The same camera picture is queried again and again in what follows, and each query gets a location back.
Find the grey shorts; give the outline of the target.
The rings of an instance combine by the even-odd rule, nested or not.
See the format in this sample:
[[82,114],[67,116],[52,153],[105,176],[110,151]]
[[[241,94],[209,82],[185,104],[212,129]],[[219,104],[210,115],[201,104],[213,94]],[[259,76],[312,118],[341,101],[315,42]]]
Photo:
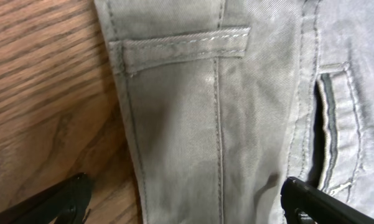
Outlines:
[[374,0],[96,0],[144,223],[374,218]]

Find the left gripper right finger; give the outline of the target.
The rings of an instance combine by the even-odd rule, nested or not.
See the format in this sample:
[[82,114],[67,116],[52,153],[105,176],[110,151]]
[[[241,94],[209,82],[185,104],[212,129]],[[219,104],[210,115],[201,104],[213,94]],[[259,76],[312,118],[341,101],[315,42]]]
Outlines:
[[287,224],[304,223],[305,215],[318,224],[374,224],[373,218],[296,177],[284,181],[281,206]]

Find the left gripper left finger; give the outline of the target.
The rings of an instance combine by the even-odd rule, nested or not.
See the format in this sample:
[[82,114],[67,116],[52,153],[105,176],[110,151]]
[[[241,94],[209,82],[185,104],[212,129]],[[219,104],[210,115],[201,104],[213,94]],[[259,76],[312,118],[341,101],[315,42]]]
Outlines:
[[83,224],[92,190],[89,176],[76,174],[0,212],[0,224]]

